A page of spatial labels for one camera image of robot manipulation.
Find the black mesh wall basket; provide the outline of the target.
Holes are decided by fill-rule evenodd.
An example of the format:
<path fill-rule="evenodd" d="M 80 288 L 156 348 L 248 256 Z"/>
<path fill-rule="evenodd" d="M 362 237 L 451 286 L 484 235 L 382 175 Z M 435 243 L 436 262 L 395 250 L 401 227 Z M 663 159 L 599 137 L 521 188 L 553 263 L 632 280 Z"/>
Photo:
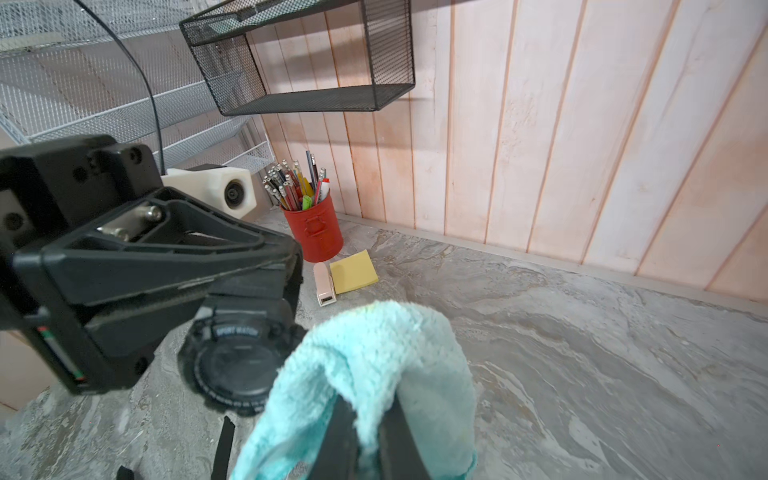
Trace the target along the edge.
<path fill-rule="evenodd" d="M 224 1 L 179 27 L 224 116 L 374 112 L 416 83 L 408 1 Z"/>

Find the black open-strap watch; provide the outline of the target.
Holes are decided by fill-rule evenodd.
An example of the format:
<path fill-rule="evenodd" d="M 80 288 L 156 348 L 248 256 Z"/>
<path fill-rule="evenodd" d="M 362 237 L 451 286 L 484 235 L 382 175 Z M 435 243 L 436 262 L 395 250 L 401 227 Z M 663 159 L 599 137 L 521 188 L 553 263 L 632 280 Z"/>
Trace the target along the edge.
<path fill-rule="evenodd" d="M 213 459 L 210 475 L 211 480 L 226 480 L 228 478 L 229 460 L 234 443 L 234 434 L 235 424 L 229 416 L 225 415 Z M 117 470 L 115 479 L 135 480 L 138 479 L 138 476 L 132 469 L 126 466 L 120 466 Z"/>

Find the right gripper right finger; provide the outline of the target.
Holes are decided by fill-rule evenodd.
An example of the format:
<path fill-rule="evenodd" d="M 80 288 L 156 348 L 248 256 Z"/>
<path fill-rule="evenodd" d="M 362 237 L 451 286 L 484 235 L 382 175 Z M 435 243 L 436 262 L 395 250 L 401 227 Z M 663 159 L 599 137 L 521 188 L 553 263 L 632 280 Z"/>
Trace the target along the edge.
<path fill-rule="evenodd" d="M 384 415 L 378 439 L 382 479 L 430 479 L 401 410 L 390 410 Z"/>

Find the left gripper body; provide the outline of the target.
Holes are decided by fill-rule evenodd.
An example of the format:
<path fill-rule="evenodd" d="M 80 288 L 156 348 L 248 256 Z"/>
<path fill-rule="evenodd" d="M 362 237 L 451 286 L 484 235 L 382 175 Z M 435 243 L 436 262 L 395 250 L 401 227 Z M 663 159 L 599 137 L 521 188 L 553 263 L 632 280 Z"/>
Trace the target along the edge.
<path fill-rule="evenodd" d="M 163 185 L 143 144 L 75 136 L 1 153 L 1 326 L 75 395 L 133 387 L 211 296 L 298 303 L 302 252 Z"/>

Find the yellow sticky note pad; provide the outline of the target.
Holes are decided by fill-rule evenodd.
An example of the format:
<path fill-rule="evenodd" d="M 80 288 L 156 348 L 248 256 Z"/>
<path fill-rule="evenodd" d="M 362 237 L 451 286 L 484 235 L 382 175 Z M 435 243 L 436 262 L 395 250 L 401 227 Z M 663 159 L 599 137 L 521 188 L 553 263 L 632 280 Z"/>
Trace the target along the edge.
<path fill-rule="evenodd" d="M 330 273 L 337 295 L 365 288 L 379 281 L 367 250 L 332 262 Z"/>

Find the teal microfiber cloth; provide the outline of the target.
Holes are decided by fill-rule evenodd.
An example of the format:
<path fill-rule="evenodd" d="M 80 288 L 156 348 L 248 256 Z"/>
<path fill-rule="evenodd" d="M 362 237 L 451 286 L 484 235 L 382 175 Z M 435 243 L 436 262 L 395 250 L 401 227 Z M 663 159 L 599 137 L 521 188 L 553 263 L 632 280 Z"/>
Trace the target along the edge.
<path fill-rule="evenodd" d="M 283 479 L 314 462 L 338 398 L 357 415 L 368 477 L 378 475 L 378 429 L 395 400 L 432 478 L 472 476 L 476 393 L 450 321 L 419 304 L 377 301 L 308 331 L 279 370 L 232 478 Z"/>

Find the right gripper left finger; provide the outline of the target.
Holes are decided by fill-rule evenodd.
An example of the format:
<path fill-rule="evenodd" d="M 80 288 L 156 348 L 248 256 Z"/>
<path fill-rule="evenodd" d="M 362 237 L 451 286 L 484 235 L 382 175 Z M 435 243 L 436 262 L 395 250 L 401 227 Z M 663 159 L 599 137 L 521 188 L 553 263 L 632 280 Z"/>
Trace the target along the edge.
<path fill-rule="evenodd" d="M 308 480 L 353 480 L 356 478 L 359 440 L 354 422 L 356 412 L 338 396 L 318 455 Z"/>

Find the red pen holder cup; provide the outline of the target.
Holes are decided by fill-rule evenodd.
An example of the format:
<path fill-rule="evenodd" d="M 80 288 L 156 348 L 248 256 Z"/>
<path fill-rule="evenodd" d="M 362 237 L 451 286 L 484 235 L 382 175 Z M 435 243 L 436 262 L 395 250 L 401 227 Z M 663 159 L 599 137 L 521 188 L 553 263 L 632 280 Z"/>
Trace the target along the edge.
<path fill-rule="evenodd" d="M 342 250 L 344 239 L 331 195 L 308 210 L 284 210 L 283 215 L 305 261 L 325 262 Z"/>

